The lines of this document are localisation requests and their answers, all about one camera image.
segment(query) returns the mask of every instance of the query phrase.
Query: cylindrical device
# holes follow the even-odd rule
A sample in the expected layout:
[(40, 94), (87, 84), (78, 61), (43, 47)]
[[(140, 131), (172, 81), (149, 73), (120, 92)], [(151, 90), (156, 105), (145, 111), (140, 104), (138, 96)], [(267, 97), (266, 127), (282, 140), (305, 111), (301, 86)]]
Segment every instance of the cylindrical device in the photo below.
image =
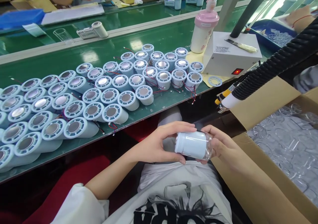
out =
[(136, 60), (142, 59), (142, 60), (148, 61), (149, 54), (147, 52), (145, 52), (145, 51), (138, 51), (138, 52), (135, 53), (135, 59)]
[(31, 90), (32, 88), (39, 87), (40, 82), (41, 82), (41, 79), (39, 79), (39, 78), (29, 79), (29, 80), (25, 81), (24, 83), (22, 83), (21, 91), (27, 92), (27, 91)]
[(95, 81), (95, 87), (100, 90), (106, 90), (107, 88), (112, 87), (113, 79), (110, 76), (102, 76)]
[(62, 72), (60, 75), (59, 75), (59, 80), (60, 82), (65, 82), (67, 83), (69, 80), (73, 79), (74, 77), (76, 77), (77, 74), (75, 71), (73, 70), (67, 70), (65, 72)]
[(59, 82), (59, 79), (58, 79), (57, 75), (48, 75), (41, 80), (40, 87), (43, 87), (45, 89), (49, 89), (50, 86), (52, 86), (58, 82)]
[(5, 100), (9, 97), (15, 96), (15, 95), (23, 95), (23, 91), (21, 90), (20, 85), (11, 85), (7, 86), (3, 90), (0, 91), (0, 100)]
[(156, 75), (158, 73), (157, 68), (155, 67), (147, 67), (142, 71), (143, 77), (146, 79), (146, 84), (149, 86), (156, 86), (157, 80)]
[(29, 121), (33, 116), (33, 112), (30, 104), (22, 104), (17, 106), (8, 115), (8, 121), (11, 123)]
[(142, 46), (141, 50), (144, 52), (147, 52), (148, 55), (151, 54), (154, 51), (155, 47), (152, 44), (145, 44)]
[(188, 67), (189, 67), (189, 63), (187, 60), (185, 59), (178, 59), (176, 62), (175, 62), (175, 68), (174, 69), (183, 69), (183, 70), (188, 70)]
[(99, 127), (83, 117), (76, 117), (66, 124), (64, 135), (68, 139), (91, 138), (99, 131)]
[(101, 95), (102, 91), (100, 89), (91, 88), (83, 94), (83, 101), (86, 104), (90, 104), (92, 102), (100, 102)]
[(169, 69), (168, 71), (172, 72), (175, 68), (175, 62), (177, 61), (178, 56), (175, 53), (166, 53), (165, 60), (169, 62)]
[(32, 88), (24, 95), (24, 100), (28, 103), (33, 103), (36, 99), (46, 95), (48, 95), (47, 89), (43, 87), (36, 87)]
[(50, 111), (43, 111), (35, 114), (28, 122), (27, 126), (31, 131), (41, 131), (43, 127), (54, 120), (58, 115)]
[(15, 107), (22, 105), (24, 103), (24, 98), (21, 95), (15, 95), (12, 97), (9, 97), (5, 99), (1, 104), (0, 104), (0, 110), (3, 112), (10, 112)]
[(39, 113), (42, 111), (50, 111), (56, 113), (57, 111), (52, 107), (54, 98), (51, 96), (44, 96), (36, 99), (32, 105), (31, 110), (34, 113)]
[(81, 76), (87, 77), (87, 73), (93, 68), (93, 65), (90, 63), (82, 63), (76, 68), (76, 72)]
[(150, 86), (142, 85), (136, 90), (136, 97), (144, 105), (151, 105), (153, 103), (153, 91)]
[(192, 158), (210, 160), (212, 156), (212, 137), (205, 132), (180, 132), (177, 135), (175, 152)]
[(90, 83), (86, 81), (86, 78), (82, 76), (74, 77), (67, 83), (67, 86), (69, 87), (69, 89), (75, 90), (81, 94), (84, 94), (85, 91), (93, 87)]
[(15, 146), (12, 144), (0, 147), (0, 173), (7, 172), (17, 166), (30, 164), (36, 160), (28, 157), (18, 157), (14, 154), (14, 149)]
[(169, 71), (169, 67), (170, 67), (170, 63), (167, 62), (166, 60), (159, 60), (155, 64), (155, 68), (157, 68), (158, 72)]
[(41, 153), (48, 153), (57, 150), (63, 140), (43, 140), (41, 133), (34, 131), (21, 137), (17, 142), (14, 154), (19, 157), (30, 156), (34, 159), (40, 156)]
[(178, 59), (185, 59), (185, 57), (188, 55), (188, 50), (186, 50), (185, 48), (177, 48), (175, 50), (175, 54), (178, 56)]
[(156, 79), (160, 90), (168, 90), (171, 83), (171, 74), (167, 71), (158, 72)]
[(132, 63), (133, 63), (134, 61), (136, 61), (135, 55), (134, 55), (132, 52), (123, 53), (123, 54), (120, 56), (120, 59), (121, 59), (123, 62), (129, 61), (129, 62), (132, 62)]
[(129, 78), (126, 75), (120, 74), (115, 76), (112, 81), (112, 84), (113, 84), (113, 87), (120, 92), (133, 90), (133, 88), (129, 85)]
[(188, 73), (186, 77), (186, 84), (185, 88), (188, 91), (195, 92), (197, 87), (200, 85), (200, 83), (203, 81), (202, 75), (197, 72), (190, 72)]
[(100, 102), (90, 103), (85, 107), (83, 116), (87, 120), (106, 122), (102, 117), (104, 108), (104, 105)]
[(108, 37), (108, 33), (106, 29), (104, 28), (102, 22), (96, 21), (92, 23), (92, 28), (95, 30), (95, 32), (98, 34), (100, 38)]
[(204, 69), (204, 66), (200, 62), (193, 62), (190, 63), (190, 66), (188, 68), (188, 72), (197, 72), (197, 73), (202, 73)]
[(123, 75), (130, 77), (134, 74), (133, 63), (129, 61), (121, 62), (118, 70), (121, 71)]
[(131, 85), (131, 87), (134, 90), (136, 90), (141, 85), (145, 85), (145, 84), (146, 84), (146, 80), (141, 74), (134, 74), (129, 78), (129, 85)]
[(136, 99), (135, 93), (132, 91), (124, 91), (118, 96), (118, 104), (129, 111), (137, 110), (139, 101)]
[(75, 96), (69, 93), (60, 94), (54, 98), (52, 107), (55, 110), (62, 110), (64, 109), (69, 103), (72, 101), (78, 100)]
[(69, 103), (64, 109), (64, 115), (67, 118), (73, 119), (76, 117), (82, 117), (86, 104), (84, 101), (76, 100)]
[(29, 132), (27, 122), (22, 121), (10, 125), (1, 138), (1, 142), (5, 144), (15, 144), (22, 136)]
[(152, 60), (152, 64), (156, 64), (157, 61), (165, 58), (165, 55), (160, 51), (154, 51), (151, 53), (150, 58)]
[(11, 122), (8, 120), (8, 114), (0, 111), (0, 129), (6, 129), (9, 127)]
[(117, 89), (108, 88), (103, 91), (100, 99), (104, 104), (110, 105), (113, 103), (117, 103), (118, 96), (119, 96), (119, 91)]
[(66, 140), (64, 135), (66, 121), (63, 119), (55, 119), (47, 123), (42, 131), (41, 136), (44, 140)]
[(175, 69), (171, 73), (172, 76), (172, 86), (174, 88), (181, 88), (183, 86), (184, 80), (186, 79), (186, 71), (183, 69)]
[(104, 76), (104, 70), (102, 68), (93, 68), (87, 73), (87, 78), (92, 81), (96, 81), (102, 76)]
[(128, 113), (120, 105), (110, 104), (103, 110), (103, 119), (121, 125), (128, 120)]
[(138, 74), (141, 74), (142, 75), (142, 71), (148, 66), (148, 62), (146, 60), (136, 60), (134, 63), (133, 63), (133, 67), (134, 69), (136, 70), (136, 72)]
[(103, 66), (105, 75), (110, 76), (111, 78), (114, 78), (117, 75), (116, 73), (118, 72), (118, 68), (118, 63), (113, 61), (107, 62)]

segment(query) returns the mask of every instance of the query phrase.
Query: black flexible hose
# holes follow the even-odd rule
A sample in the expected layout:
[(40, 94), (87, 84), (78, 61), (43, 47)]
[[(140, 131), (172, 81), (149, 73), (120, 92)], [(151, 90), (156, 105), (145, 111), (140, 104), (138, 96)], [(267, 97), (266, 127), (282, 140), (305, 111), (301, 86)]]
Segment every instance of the black flexible hose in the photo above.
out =
[(245, 100), (265, 83), (303, 62), (318, 52), (318, 18), (298, 34), (286, 46), (274, 53), (253, 73), (248, 75), (232, 92), (239, 100)]

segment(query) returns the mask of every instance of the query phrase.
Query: white t-shirt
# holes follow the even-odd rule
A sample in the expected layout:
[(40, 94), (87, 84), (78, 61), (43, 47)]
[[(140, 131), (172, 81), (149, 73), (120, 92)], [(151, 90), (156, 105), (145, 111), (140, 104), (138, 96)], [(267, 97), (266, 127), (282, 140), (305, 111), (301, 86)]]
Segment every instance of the white t-shirt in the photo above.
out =
[(212, 165), (146, 164), (139, 193), (108, 217), (108, 200), (75, 184), (52, 223), (232, 224), (231, 207)]

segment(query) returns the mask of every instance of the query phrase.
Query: blue tray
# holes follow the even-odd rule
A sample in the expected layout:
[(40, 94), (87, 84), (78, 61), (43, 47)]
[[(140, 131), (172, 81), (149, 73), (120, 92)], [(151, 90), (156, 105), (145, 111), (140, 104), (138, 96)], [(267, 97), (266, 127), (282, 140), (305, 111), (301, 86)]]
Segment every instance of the blue tray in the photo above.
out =
[(270, 49), (273, 52), (277, 52), (279, 49), (285, 46), (290, 40), (287, 39), (282, 43), (276, 43), (274, 41), (275, 39), (273, 38), (275, 34), (271, 31), (271, 29), (275, 29), (281, 33), (288, 33), (292, 38), (296, 37), (297, 35), (295, 31), (290, 30), (285, 26), (282, 26), (279, 23), (276, 23), (275, 21), (268, 19), (256, 21), (251, 27), (249, 33), (253, 33), (256, 35), (258, 43), (264, 45), (266, 48)]
[(21, 10), (4, 13), (0, 16), (0, 29), (16, 28), (31, 23), (41, 24), (43, 9)]

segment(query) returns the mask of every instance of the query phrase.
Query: white sleeve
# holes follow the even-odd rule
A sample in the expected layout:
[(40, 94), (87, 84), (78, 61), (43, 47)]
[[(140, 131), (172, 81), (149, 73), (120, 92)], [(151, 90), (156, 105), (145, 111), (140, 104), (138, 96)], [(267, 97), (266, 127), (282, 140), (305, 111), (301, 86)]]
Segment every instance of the white sleeve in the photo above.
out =
[(97, 200), (83, 184), (75, 184), (52, 223), (101, 224), (108, 217), (108, 208), (108, 200)]

